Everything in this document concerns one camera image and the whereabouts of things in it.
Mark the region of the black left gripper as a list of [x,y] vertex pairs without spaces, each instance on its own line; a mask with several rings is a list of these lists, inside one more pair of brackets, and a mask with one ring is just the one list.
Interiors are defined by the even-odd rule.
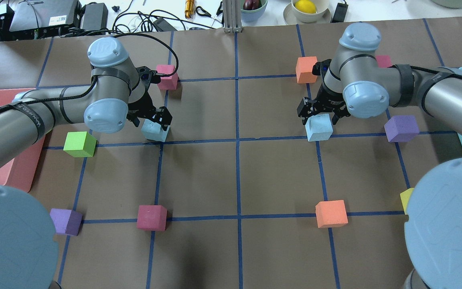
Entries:
[[139,118],[148,119],[153,123],[159,124],[163,131],[167,131],[172,124],[172,114],[168,108],[165,106],[156,108],[147,91],[142,97],[129,103],[127,106],[127,120],[131,121],[135,127],[139,127],[140,125]]

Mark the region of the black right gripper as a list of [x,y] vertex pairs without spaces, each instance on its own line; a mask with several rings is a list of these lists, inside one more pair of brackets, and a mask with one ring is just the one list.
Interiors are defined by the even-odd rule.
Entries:
[[330,90],[326,84],[321,84],[314,99],[304,97],[298,105],[298,117],[305,126],[309,118],[317,114],[333,113],[331,123],[333,126],[341,118],[350,117],[351,114],[345,106],[343,94]]

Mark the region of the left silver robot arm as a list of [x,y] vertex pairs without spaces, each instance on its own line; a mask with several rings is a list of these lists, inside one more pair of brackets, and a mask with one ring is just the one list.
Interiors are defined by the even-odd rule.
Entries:
[[[167,131],[172,114],[156,108],[147,82],[162,74],[135,67],[120,38],[96,39],[88,48],[92,71],[88,86],[28,90],[0,106],[0,168],[33,146],[56,126],[84,123],[95,132],[111,134],[126,121],[157,123]],[[54,275],[58,243],[45,207],[23,190],[0,185],[0,289],[58,287]]]

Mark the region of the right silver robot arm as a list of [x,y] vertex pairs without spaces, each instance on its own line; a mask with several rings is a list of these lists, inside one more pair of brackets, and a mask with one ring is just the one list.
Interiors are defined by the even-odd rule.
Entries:
[[[462,70],[393,65],[380,68],[375,57],[379,30],[366,22],[345,28],[333,59],[316,62],[322,77],[314,99],[304,97],[297,114],[309,132],[317,116],[370,118],[388,107],[418,106],[462,135]],[[409,196],[405,244],[413,270],[404,289],[462,289],[462,158],[429,170]]]

